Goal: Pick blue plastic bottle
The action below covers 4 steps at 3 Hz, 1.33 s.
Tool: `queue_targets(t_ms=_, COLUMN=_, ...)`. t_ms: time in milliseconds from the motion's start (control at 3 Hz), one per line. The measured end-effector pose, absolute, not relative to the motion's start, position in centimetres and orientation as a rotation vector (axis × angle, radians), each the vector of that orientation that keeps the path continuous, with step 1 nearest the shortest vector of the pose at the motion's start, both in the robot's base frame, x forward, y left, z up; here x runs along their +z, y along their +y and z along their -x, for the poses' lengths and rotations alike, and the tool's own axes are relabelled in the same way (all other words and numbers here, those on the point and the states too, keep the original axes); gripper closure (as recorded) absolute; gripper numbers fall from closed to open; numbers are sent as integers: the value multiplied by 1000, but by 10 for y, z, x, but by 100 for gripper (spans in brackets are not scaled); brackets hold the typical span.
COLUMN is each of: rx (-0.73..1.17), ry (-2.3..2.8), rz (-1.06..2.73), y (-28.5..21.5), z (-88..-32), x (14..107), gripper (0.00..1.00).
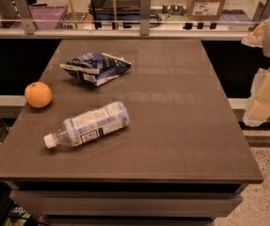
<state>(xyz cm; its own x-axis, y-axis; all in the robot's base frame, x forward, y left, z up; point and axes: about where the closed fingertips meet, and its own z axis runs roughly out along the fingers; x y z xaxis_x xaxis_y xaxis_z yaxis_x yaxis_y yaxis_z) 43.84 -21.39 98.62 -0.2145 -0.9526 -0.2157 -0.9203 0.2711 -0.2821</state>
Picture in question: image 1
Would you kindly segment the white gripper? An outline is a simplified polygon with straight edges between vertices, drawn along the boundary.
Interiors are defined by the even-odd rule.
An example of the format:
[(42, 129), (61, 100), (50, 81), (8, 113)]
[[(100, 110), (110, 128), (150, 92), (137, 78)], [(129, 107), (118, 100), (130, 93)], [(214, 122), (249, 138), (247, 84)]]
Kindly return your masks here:
[[(270, 16), (242, 38), (241, 43), (249, 47), (263, 49), (263, 54), (270, 57)], [(270, 117), (270, 68), (259, 68), (256, 72), (247, 99), (243, 122), (246, 126), (257, 127), (267, 122)]]

